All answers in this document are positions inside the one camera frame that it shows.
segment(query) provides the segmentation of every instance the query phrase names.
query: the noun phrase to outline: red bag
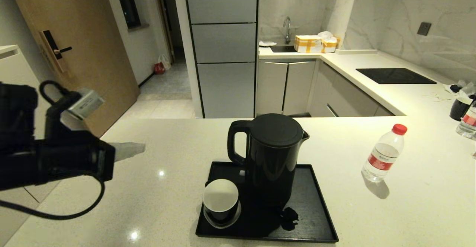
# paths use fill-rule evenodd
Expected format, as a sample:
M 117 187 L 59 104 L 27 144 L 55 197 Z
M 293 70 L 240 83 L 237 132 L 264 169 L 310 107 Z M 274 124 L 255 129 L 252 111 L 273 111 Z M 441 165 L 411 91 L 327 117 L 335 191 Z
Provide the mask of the red bag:
M 165 66 L 164 66 L 164 64 L 162 64 L 162 62 L 155 64 L 155 65 L 154 65 L 154 71 L 155 71 L 155 74 L 163 74 L 163 73 L 165 73 Z

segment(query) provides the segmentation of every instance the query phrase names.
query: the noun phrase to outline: tiled floor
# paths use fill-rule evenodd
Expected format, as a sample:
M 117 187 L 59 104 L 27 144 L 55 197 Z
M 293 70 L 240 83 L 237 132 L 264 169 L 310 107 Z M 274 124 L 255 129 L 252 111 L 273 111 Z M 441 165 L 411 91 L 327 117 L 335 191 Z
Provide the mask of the tiled floor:
M 195 118 L 183 49 L 176 49 L 175 53 L 172 68 L 165 74 L 152 76 L 141 86 L 137 102 L 122 115 L 121 120 Z

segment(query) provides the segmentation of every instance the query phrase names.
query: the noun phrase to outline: kettle lid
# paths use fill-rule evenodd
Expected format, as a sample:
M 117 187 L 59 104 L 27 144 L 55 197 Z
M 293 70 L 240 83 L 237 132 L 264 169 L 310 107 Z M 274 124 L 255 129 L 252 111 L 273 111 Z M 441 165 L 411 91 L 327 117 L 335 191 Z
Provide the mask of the kettle lid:
M 276 113 L 256 117 L 250 132 L 258 142 L 269 147 L 290 147 L 301 141 L 304 133 L 296 120 Z

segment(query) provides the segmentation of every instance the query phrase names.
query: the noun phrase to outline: black kettle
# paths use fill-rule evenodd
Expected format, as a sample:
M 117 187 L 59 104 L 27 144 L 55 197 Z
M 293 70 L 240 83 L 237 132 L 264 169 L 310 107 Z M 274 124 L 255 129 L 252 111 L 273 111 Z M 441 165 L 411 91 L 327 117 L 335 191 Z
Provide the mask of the black kettle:
M 246 158 L 235 151 L 235 134 L 247 134 Z M 245 168 L 245 184 L 260 203 L 284 207 L 298 161 L 299 147 L 309 138 L 301 125 L 281 114 L 264 114 L 252 121 L 235 121 L 228 130 L 228 157 Z

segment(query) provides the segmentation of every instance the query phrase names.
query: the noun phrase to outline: sink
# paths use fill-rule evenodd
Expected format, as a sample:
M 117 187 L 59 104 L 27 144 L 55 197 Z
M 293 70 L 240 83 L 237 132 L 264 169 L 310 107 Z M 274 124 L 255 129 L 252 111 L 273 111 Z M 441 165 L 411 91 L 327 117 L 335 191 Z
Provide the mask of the sink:
M 294 45 L 272 46 L 271 50 L 273 52 L 296 52 L 296 50 L 294 50 Z

